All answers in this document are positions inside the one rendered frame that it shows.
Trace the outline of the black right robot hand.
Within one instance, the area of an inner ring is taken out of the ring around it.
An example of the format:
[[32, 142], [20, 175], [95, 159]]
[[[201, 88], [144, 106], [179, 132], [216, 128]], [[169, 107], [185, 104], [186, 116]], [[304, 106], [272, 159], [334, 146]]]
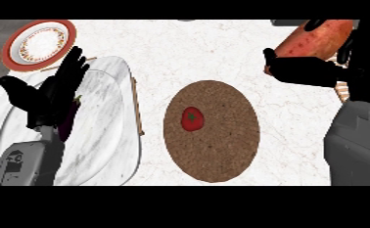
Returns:
[[335, 87], [340, 81], [349, 85], [350, 100], [370, 103], [370, 46], [368, 34], [370, 23], [362, 21], [341, 47], [337, 60], [349, 61], [349, 68], [341, 68], [312, 56], [279, 57], [270, 48], [263, 50], [266, 73], [281, 82]]

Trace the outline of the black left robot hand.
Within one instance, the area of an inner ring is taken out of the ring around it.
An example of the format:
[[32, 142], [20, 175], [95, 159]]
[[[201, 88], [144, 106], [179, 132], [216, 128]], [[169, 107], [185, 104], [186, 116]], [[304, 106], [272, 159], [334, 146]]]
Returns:
[[46, 79], [40, 88], [15, 76], [0, 77], [11, 104], [29, 113], [27, 128], [57, 126], [64, 122], [89, 68], [83, 49], [74, 46], [57, 74]]

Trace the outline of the reddish brown sweet potato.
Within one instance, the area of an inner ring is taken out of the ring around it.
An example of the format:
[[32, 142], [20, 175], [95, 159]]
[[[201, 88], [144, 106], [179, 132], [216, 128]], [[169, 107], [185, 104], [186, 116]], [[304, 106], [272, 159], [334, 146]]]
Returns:
[[275, 49], [278, 57], [318, 57], [328, 60], [353, 31], [353, 20], [326, 20], [312, 31], [303, 23]]

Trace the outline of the pale wooden tiered shelf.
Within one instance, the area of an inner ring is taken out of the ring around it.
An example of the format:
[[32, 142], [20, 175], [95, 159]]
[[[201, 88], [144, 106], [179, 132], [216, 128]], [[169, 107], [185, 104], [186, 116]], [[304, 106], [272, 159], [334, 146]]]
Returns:
[[335, 88], [334, 88], [334, 91], [335, 91], [335, 93], [337, 93], [337, 95], [338, 95], [340, 100], [341, 100], [343, 102], [346, 102], [347, 99], [349, 99], [349, 97], [350, 97], [347, 83], [343, 82], [343, 81], [340, 81], [340, 82], [337, 83], [337, 86], [335, 86]]

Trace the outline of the brown oval placemat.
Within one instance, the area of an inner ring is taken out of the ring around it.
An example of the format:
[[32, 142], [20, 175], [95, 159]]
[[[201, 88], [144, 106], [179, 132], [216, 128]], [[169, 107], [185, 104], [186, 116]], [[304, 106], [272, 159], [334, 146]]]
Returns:
[[[183, 129], [188, 107], [204, 114], [204, 126]], [[176, 95], [164, 118], [164, 138], [183, 172], [206, 182], [225, 182], [250, 167], [260, 147], [260, 122], [253, 104], [228, 83], [203, 80]]]

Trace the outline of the dark purple eggplant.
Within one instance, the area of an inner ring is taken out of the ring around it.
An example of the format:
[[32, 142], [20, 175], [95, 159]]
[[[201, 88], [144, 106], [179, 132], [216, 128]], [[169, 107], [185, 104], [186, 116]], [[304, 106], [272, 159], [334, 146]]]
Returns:
[[70, 135], [73, 132], [76, 114], [79, 113], [80, 106], [82, 106], [82, 97], [77, 97], [73, 101], [70, 112], [65, 117], [65, 120], [58, 125], [60, 139], [63, 142], [65, 142], [70, 138]]

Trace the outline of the red rimmed patterned plate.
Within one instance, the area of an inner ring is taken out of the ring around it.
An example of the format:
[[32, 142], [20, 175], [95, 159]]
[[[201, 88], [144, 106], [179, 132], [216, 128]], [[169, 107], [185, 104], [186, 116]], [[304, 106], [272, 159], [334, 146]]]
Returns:
[[68, 20], [36, 20], [11, 34], [2, 47], [5, 67], [12, 71], [36, 71], [49, 67], [70, 52], [77, 28]]

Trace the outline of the white marble tray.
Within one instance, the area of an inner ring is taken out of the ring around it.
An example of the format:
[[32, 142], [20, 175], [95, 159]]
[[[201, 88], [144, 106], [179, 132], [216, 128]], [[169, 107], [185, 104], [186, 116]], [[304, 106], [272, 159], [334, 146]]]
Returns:
[[119, 186], [133, 177], [142, 155], [135, 85], [122, 57], [91, 61], [77, 95], [82, 106], [54, 184]]

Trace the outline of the dark grey appliance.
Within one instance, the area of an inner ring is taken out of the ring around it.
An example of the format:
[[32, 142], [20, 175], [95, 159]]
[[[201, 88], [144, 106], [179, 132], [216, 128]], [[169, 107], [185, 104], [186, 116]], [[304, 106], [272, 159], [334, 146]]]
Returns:
[[273, 26], [300, 26], [307, 20], [270, 20]]

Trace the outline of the red tomato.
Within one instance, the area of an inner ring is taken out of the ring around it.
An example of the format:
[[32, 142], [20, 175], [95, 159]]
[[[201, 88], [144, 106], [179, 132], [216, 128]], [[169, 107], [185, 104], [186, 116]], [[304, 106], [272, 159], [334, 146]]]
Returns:
[[204, 114], [195, 107], [188, 107], [182, 119], [183, 129], [189, 132], [200, 130], [204, 126]]

